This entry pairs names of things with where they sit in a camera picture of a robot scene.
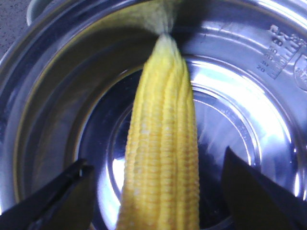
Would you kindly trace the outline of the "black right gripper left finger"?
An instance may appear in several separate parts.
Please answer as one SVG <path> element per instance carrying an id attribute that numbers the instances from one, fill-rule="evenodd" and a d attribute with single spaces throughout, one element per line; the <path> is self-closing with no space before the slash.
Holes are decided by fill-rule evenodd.
<path id="1" fill-rule="evenodd" d="M 2 230 L 87 230 L 94 216 L 94 167 L 81 159 L 0 216 Z"/>

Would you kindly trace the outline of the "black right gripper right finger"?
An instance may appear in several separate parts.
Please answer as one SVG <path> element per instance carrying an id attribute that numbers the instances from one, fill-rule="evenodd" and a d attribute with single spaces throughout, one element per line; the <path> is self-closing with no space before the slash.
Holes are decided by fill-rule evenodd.
<path id="1" fill-rule="evenodd" d="M 224 155 L 222 190 L 237 230 L 305 230 L 307 203 L 238 157 Z"/>

